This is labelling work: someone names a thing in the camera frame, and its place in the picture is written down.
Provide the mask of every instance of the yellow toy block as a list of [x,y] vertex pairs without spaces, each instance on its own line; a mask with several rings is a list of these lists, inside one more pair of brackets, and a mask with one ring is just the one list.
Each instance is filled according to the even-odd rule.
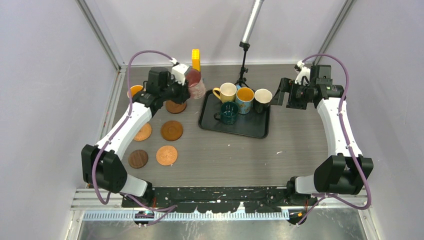
[[200,50],[199,49],[193,49],[191,51],[191,63],[193,66],[193,69],[196,69],[200,72]]

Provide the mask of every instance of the white enclosure wall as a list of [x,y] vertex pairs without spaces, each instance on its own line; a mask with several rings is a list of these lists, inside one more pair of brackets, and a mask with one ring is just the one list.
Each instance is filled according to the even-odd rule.
[[116,72],[73,0],[1,0],[0,29],[0,238],[63,239]]
[[[239,42],[254,0],[86,0],[118,59],[163,51],[191,63],[241,63]],[[265,0],[250,38],[248,63],[294,63],[318,52],[344,0]],[[135,65],[163,64],[153,54]]]
[[[423,9],[422,0],[357,1],[327,51],[349,70],[347,112],[374,161],[372,205],[389,240],[424,237]],[[322,63],[344,85],[341,68]]]

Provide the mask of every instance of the wooden coaster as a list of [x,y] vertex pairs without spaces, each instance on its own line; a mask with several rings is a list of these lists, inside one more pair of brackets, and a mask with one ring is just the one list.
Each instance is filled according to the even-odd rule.
[[140,142],[148,139],[152,134],[152,126],[146,123],[134,137],[134,141]]
[[149,160],[149,155],[144,150],[135,150],[131,152],[128,158],[128,163],[131,168],[139,169],[144,167]]
[[165,140],[175,141],[183,135],[183,125],[178,121],[167,121],[162,125],[160,134]]
[[165,107],[166,107],[166,110],[168,110],[168,112],[172,114],[179,114],[186,109],[187,102],[184,102],[183,104],[178,104],[169,100],[169,101],[166,101]]
[[173,146],[163,146],[157,150],[156,160],[159,164],[169,166],[177,160],[178,152]]

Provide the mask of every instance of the tabletop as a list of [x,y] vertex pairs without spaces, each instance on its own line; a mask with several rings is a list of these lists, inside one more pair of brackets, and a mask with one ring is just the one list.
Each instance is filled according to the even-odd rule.
[[[273,94],[280,79],[296,77],[293,65],[250,65],[245,74],[253,89],[265,88]],[[131,68],[131,85],[143,85],[149,67]],[[202,66],[206,89],[235,83],[238,65]],[[127,85],[122,85],[114,123],[128,107]],[[187,108],[179,114],[165,107],[150,120],[151,136],[144,141],[132,141],[122,159],[130,175],[149,181],[156,187],[217,187],[217,186],[285,186],[293,176],[307,176],[327,159],[328,148],[322,120],[309,104],[307,110],[272,105],[269,133],[265,138],[253,138],[201,129],[198,125],[202,99],[189,99]],[[183,134],[176,141],[164,140],[161,126],[167,121],[179,121]],[[162,146],[174,146],[178,159],[171,166],[160,165],[156,152]],[[147,164],[139,169],[130,167],[128,158],[135,150],[148,154]]]

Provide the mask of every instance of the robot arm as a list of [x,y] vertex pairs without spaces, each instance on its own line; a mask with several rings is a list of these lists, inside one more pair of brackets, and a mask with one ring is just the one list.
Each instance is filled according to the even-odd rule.
[[[164,101],[171,100],[182,104],[190,98],[188,90],[190,79],[186,79],[186,75],[191,73],[192,78],[197,76],[191,72],[192,69],[189,66],[180,64],[175,59],[172,62],[174,66],[171,72],[164,67],[152,67],[148,74],[145,89],[132,97],[131,114],[128,106],[124,115],[105,137],[94,146],[87,144],[82,149],[82,171],[86,183],[92,184],[93,178],[95,178],[100,188],[112,193],[131,194],[139,197],[143,202],[149,202],[154,197],[152,184],[129,175],[121,160],[137,132],[150,121],[163,106]],[[95,176],[92,176],[95,158],[100,151],[99,146],[104,146],[105,143],[109,142],[111,135],[115,132],[116,135],[113,136],[113,140],[106,145],[100,156]]]
[[[333,85],[330,65],[314,65],[310,70],[299,63],[295,66],[299,71],[296,80],[282,78],[279,86],[281,93],[289,93],[287,108],[307,108],[308,103],[313,103],[318,110],[324,125],[328,146],[328,158],[309,176],[292,177],[287,182],[289,194],[310,195],[316,193],[335,193],[356,195],[364,183],[358,173],[352,156],[346,146],[345,137],[339,120],[339,102],[344,88]],[[310,82],[302,82],[306,77]],[[282,94],[276,102],[282,104]],[[342,103],[345,131],[350,139],[355,157],[358,159],[366,178],[373,170],[371,158],[363,157],[359,149],[346,114],[346,101]]]

